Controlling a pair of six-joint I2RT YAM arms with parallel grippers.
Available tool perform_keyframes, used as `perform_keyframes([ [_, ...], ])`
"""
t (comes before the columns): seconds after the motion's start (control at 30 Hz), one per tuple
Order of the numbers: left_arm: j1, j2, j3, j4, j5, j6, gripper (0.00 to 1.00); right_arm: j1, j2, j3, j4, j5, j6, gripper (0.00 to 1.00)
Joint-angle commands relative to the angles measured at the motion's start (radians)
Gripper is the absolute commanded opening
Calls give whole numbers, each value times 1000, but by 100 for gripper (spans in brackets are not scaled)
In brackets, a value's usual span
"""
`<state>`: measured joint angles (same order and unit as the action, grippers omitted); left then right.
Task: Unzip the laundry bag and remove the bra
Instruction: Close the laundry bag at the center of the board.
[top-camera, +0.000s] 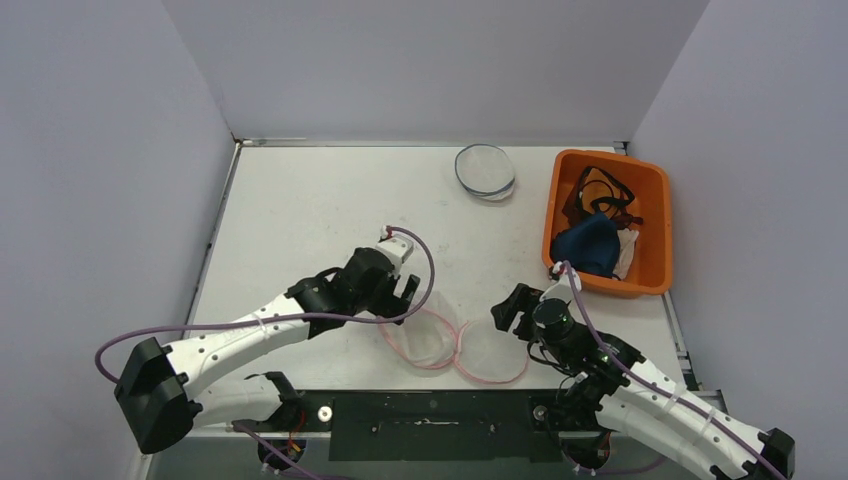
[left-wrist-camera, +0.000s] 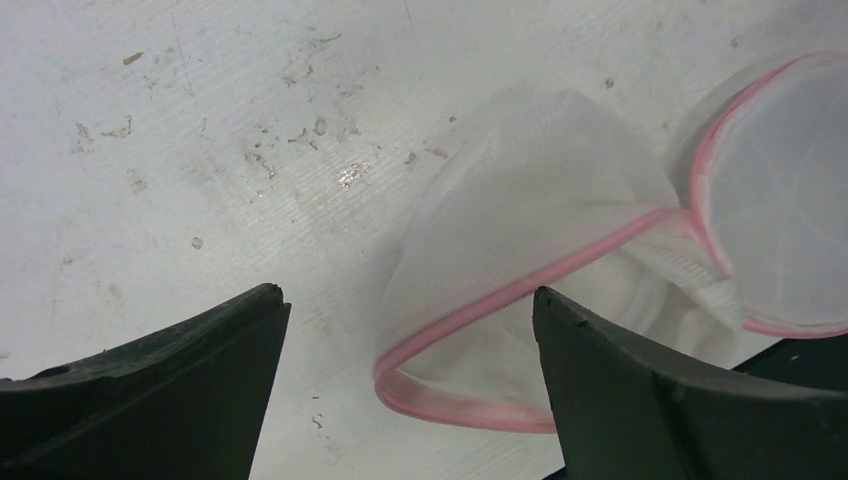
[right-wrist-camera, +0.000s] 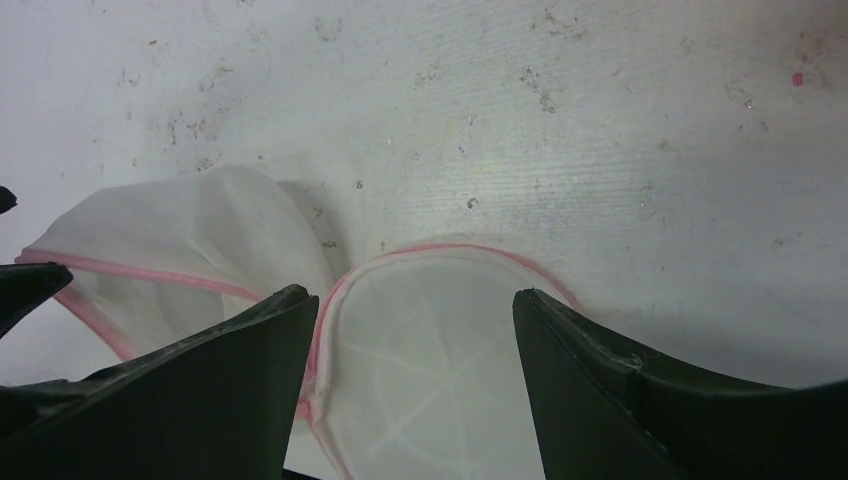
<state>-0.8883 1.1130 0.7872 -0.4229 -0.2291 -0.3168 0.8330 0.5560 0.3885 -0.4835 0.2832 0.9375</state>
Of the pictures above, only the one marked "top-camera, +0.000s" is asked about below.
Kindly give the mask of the pink-trimmed mesh laundry bag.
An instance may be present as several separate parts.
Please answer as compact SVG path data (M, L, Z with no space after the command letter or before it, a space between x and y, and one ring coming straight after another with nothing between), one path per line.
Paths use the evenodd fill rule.
M402 323L380 324L378 331L408 365L426 371L452 368L479 385L514 383L530 363L521 341L480 319L459 316L438 291Z

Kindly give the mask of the navy blue bra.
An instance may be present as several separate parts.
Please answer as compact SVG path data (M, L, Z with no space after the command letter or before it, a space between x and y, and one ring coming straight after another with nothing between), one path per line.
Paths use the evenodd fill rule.
M621 242L615 223L603 213L590 215L552 240L550 257L579 272L613 278Z

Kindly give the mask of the beige lace bra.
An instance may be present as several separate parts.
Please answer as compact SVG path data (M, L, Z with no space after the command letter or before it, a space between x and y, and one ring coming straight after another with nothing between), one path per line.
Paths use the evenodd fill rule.
M640 232L629 228L617 231L619 240L619 254L613 269L613 277L623 281L629 274L635 259L636 245Z

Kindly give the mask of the orange and black bra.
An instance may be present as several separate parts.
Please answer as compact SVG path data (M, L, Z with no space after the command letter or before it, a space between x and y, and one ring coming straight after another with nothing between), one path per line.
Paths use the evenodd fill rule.
M603 214L610 220L631 217L628 208L636 199L632 190L604 169L586 167L575 186L572 211L579 220Z

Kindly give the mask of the blue-trimmed mesh laundry bag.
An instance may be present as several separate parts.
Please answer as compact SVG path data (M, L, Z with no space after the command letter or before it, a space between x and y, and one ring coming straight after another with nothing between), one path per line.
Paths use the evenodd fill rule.
M454 158L454 174L470 195L486 201L502 201L512 195L516 172L508 154L495 145L466 146Z

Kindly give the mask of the red bra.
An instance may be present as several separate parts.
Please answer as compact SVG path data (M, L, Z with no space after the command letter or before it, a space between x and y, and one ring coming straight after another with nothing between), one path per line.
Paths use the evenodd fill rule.
M611 220L618 229L629 228L631 225L641 226L644 224L644 219L629 213L627 210L634 200L635 197L633 196L600 196L589 201L589 208L587 208L584 205L583 194L578 193L566 201L562 213L569 220L571 226L576 226L595 214L600 214L602 217Z

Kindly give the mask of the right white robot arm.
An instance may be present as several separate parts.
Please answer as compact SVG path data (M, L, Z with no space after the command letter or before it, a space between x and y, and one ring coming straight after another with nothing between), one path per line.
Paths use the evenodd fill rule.
M494 325L549 354L572 379L550 412L585 430L623 434L700 479L790 479L795 441L736 420L626 341L574 319L572 301L526 284L491 309Z

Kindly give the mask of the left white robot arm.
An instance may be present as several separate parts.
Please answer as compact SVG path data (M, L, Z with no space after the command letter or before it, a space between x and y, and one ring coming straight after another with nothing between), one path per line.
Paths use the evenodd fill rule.
M298 417L298 395L277 371L228 381L226 375L284 346L347 323L401 322L417 308L419 277L395 289L414 250L408 238L355 249L343 267L299 280L268 304L199 335L161 344L144 332L116 380L114 396L143 454L158 453L196 427L248 420L282 431Z

